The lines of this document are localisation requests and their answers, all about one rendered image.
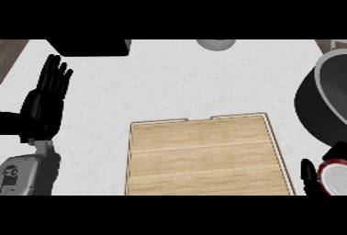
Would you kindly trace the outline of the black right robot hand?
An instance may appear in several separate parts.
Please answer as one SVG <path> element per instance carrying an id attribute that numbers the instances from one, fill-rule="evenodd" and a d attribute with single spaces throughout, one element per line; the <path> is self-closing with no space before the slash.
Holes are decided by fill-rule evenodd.
<path id="1" fill-rule="evenodd" d="M 343 159 L 347 161 L 347 143 L 340 141 L 330 149 L 323 157 L 323 162 L 333 159 Z M 315 168 L 309 159 L 302 160 L 302 179 L 305 181 L 305 191 L 309 196 L 330 196 L 324 190 L 318 180 L 320 168 Z"/>

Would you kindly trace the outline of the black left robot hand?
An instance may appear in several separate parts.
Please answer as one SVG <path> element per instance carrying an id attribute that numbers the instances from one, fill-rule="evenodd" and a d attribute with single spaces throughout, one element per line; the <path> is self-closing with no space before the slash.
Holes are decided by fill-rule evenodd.
<path id="1" fill-rule="evenodd" d="M 64 99 L 75 70 L 51 54 L 42 67 L 38 87 L 26 96 L 21 112 L 0 112 L 0 135 L 18 135 L 21 143 L 51 140 L 60 132 Z"/>

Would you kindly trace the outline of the red can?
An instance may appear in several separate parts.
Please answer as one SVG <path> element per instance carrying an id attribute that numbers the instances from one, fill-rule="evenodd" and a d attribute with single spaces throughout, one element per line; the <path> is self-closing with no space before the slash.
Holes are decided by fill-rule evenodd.
<path id="1" fill-rule="evenodd" d="M 347 196 L 347 161 L 327 160 L 320 166 L 318 180 L 329 195 Z"/>

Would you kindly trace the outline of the wooden tray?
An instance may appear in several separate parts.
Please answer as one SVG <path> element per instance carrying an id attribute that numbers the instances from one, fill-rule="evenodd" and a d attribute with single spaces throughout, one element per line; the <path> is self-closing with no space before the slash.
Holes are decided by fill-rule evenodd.
<path id="1" fill-rule="evenodd" d="M 125 193 L 293 196 L 269 116 L 132 123 Z"/>

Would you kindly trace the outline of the black pot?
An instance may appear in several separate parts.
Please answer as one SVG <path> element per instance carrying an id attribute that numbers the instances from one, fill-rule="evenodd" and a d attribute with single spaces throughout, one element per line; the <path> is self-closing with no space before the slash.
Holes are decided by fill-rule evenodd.
<path id="1" fill-rule="evenodd" d="M 329 146 L 347 142 L 347 49 L 320 58 L 295 97 L 297 117 L 312 136 Z"/>

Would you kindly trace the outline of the black appliance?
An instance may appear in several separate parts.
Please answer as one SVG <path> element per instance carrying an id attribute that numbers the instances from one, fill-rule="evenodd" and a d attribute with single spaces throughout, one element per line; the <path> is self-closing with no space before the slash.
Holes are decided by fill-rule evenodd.
<path id="1" fill-rule="evenodd" d="M 49 39 L 52 47 L 66 57 L 128 56 L 131 39 Z"/>

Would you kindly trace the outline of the grey bowl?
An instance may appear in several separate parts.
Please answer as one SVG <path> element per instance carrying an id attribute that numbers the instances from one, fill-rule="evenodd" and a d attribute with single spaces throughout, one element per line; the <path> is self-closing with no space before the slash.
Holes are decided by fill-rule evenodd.
<path id="1" fill-rule="evenodd" d="M 199 39 L 197 42 L 207 50 L 224 51 L 234 46 L 237 41 L 234 39 Z"/>

